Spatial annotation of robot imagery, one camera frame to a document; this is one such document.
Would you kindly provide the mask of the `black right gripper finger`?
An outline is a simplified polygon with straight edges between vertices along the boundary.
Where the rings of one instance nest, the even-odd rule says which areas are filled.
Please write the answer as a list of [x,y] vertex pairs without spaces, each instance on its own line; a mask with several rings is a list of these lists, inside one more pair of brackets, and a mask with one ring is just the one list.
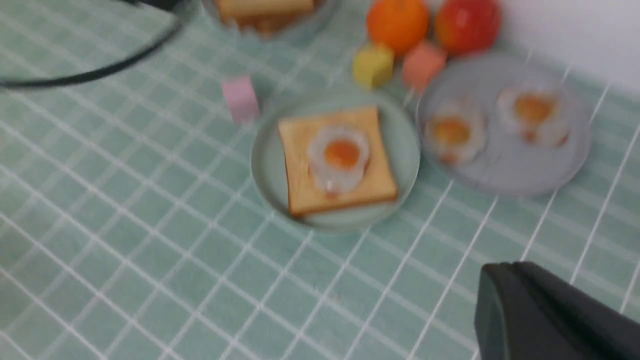
[[637,360],[638,322],[530,261],[484,264],[474,327],[483,360]]

